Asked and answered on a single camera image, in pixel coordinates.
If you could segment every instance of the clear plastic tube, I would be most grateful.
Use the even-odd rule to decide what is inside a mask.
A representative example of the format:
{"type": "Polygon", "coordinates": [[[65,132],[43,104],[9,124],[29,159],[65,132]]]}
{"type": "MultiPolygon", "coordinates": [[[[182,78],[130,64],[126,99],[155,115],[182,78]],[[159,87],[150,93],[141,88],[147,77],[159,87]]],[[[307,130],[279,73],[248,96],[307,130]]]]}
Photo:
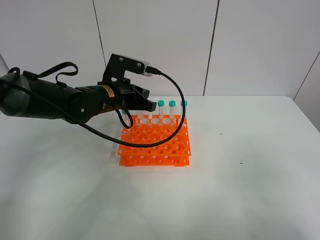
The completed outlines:
{"type": "MultiPolygon", "coordinates": [[[[185,100],[185,115],[187,116],[187,106],[188,106],[188,102],[185,100]]],[[[182,101],[180,102],[180,106],[181,106],[181,112],[180,112],[180,117],[182,116],[182,112],[183,112],[183,108],[182,108],[182,101]]]]}
{"type": "Polygon", "coordinates": [[[153,116],[152,116],[152,111],[149,111],[149,112],[148,112],[148,119],[149,119],[148,125],[149,125],[149,126],[152,126],[152,118],[153,118],[153,116]]]}
{"type": "MultiPolygon", "coordinates": [[[[184,102],[185,102],[185,115],[187,116],[188,102],[186,100],[184,102]]],[[[182,117],[182,112],[183,112],[182,101],[180,102],[180,106],[181,106],[181,112],[180,112],[179,123],[181,122],[181,117],[182,117]]]]}
{"type": "Polygon", "coordinates": [[[137,115],[137,126],[141,126],[142,124],[141,124],[141,120],[144,118],[144,112],[145,111],[143,111],[143,110],[138,110],[138,111],[136,111],[136,115],[137,115]]]}
{"type": "Polygon", "coordinates": [[[158,110],[159,110],[159,126],[162,126],[162,119],[164,119],[165,114],[165,101],[160,100],[158,101],[158,110]]]}
{"type": "Polygon", "coordinates": [[[169,117],[171,120],[175,119],[175,107],[176,107],[176,102],[175,101],[170,101],[169,102],[169,107],[170,107],[170,113],[169,117]]]}

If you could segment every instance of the robotic arm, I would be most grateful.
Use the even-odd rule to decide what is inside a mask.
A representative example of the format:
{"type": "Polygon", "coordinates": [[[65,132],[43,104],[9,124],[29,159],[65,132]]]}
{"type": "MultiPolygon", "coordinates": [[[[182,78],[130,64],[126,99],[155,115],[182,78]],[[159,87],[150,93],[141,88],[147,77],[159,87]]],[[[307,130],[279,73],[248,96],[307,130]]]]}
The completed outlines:
{"type": "Polygon", "coordinates": [[[78,124],[90,132],[130,147],[148,148],[163,144],[172,139],[181,129],[185,118],[185,99],[177,83],[150,63],[112,54],[103,74],[102,81],[94,86],[72,88],[58,81],[59,75],[74,76],[78,67],[72,62],[61,63],[41,74],[12,68],[9,73],[0,78],[0,110],[7,116],[63,119],[71,124],[78,124]],[[60,72],[56,75],[56,83],[42,80],[65,67],[75,67],[74,72],[60,72]],[[126,128],[133,126],[133,119],[128,110],[144,110],[153,112],[157,103],[149,101],[150,91],[134,84],[125,78],[125,71],[151,77],[153,74],[162,75],[178,89],[182,99],[182,117],[176,131],[159,142],[150,144],[135,144],[107,136],[85,123],[93,116],[115,110],[120,121],[126,128]],[[119,109],[123,109],[129,119],[130,126],[123,121],[119,109]]]}

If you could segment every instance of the white wall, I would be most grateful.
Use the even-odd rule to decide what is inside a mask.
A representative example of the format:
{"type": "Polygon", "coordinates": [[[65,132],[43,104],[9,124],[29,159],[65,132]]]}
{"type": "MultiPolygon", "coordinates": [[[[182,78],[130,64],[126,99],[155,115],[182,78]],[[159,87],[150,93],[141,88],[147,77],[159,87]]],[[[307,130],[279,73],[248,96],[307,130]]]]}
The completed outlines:
{"type": "Polygon", "coordinates": [[[7,74],[7,72],[8,72],[8,68],[7,68],[6,62],[0,54],[0,77],[7,74]]]}
{"type": "Polygon", "coordinates": [[[205,95],[293,98],[320,49],[319,0],[221,0],[205,95]]]}
{"type": "MultiPolygon", "coordinates": [[[[217,0],[94,0],[106,61],[111,53],[146,60],[185,95],[202,95],[217,0]]],[[[165,78],[128,74],[154,96],[177,96],[165,78]]]]}
{"type": "Polygon", "coordinates": [[[60,80],[73,87],[101,80],[105,64],[90,0],[3,0],[0,33],[0,53],[9,68],[39,74],[71,61],[79,74],[60,80]]]}
{"type": "Polygon", "coordinates": [[[294,102],[320,131],[320,57],[318,56],[294,102]]]}

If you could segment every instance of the green cap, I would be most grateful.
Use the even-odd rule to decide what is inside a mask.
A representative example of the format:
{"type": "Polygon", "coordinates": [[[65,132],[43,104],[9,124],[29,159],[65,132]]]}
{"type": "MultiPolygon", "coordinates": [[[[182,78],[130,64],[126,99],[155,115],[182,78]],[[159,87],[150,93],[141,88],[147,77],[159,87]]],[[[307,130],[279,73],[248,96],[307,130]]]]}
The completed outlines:
{"type": "Polygon", "coordinates": [[[188,106],[188,102],[184,100],[185,106],[188,106]]]}
{"type": "Polygon", "coordinates": [[[159,107],[163,107],[164,105],[165,105],[165,101],[163,101],[163,100],[158,101],[159,107]]]}
{"type": "Polygon", "coordinates": [[[176,106],[176,101],[171,100],[169,102],[169,107],[175,107],[176,106]]]}

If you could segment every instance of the black strap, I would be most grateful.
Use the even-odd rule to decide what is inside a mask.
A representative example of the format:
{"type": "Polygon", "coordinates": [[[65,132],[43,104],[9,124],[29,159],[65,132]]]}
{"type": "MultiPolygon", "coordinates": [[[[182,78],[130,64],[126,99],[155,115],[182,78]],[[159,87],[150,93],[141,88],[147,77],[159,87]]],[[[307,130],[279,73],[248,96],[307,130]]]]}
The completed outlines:
{"type": "Polygon", "coordinates": [[[41,79],[41,78],[45,78],[61,69],[64,69],[66,67],[74,67],[75,68],[75,71],[72,71],[72,72],[60,72],[58,73],[56,76],[55,76],[55,80],[56,80],[56,84],[61,86],[61,87],[66,87],[67,85],[64,83],[64,82],[60,82],[58,81],[58,76],[59,75],[66,75],[66,76],[75,76],[78,74],[78,66],[75,65],[73,62],[70,62],[70,61],[66,61],[66,62],[63,62],[63,63],[60,63],[52,68],[50,68],[49,70],[47,71],[44,71],[40,74],[35,74],[33,72],[30,72],[30,71],[23,71],[23,75],[28,78],[28,79],[33,79],[33,80],[36,80],[36,79],[41,79]]]}

